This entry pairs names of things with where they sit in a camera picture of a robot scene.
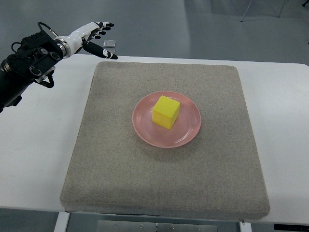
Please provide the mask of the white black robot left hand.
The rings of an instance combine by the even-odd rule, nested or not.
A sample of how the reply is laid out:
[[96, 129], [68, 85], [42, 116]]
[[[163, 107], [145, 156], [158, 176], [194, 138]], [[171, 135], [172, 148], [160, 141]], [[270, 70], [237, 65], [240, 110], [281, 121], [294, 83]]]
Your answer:
[[99, 58], [118, 59], [117, 55], [91, 42], [93, 39], [100, 39], [100, 36], [106, 34], [106, 31], [111, 30], [113, 26], [114, 24], [110, 22], [91, 22], [68, 36], [62, 36], [66, 51], [65, 57], [68, 58], [83, 49]]

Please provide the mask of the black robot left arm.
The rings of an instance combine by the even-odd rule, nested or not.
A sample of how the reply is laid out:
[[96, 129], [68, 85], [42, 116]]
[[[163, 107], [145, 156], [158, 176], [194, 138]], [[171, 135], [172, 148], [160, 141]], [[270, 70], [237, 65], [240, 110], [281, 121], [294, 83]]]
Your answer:
[[40, 32], [14, 42], [14, 52], [0, 64], [0, 110], [17, 106], [22, 100], [22, 93], [32, 83], [46, 88], [53, 88], [55, 65], [65, 58], [65, 46], [52, 39], [43, 26], [55, 36], [57, 34], [45, 23], [38, 22]]

